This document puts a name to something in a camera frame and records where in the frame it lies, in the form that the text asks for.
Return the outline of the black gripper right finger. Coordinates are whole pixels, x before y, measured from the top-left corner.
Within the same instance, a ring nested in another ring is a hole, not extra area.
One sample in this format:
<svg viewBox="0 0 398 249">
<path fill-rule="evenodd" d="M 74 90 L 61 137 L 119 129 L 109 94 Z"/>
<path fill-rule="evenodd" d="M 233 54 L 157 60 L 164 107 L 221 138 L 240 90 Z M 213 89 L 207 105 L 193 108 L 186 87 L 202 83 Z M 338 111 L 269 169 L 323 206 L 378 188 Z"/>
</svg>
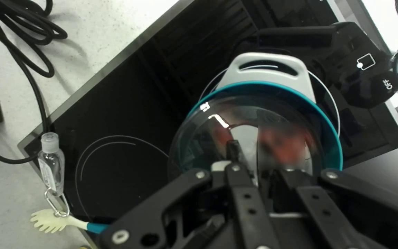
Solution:
<svg viewBox="0 0 398 249">
<path fill-rule="evenodd" d="M 276 210 L 302 213 L 318 249 L 398 249 L 398 196 L 334 169 L 278 166 Z"/>
</svg>

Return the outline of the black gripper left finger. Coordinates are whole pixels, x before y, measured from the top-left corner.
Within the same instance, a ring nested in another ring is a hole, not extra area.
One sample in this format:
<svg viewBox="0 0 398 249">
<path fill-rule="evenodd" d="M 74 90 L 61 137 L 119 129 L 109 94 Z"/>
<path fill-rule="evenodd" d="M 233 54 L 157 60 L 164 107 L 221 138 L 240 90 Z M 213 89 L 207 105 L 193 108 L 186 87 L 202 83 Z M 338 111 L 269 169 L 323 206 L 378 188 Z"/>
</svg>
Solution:
<svg viewBox="0 0 398 249">
<path fill-rule="evenodd" d="M 192 169 L 110 224 L 101 249 L 273 249 L 258 190 L 242 163 Z"/>
</svg>

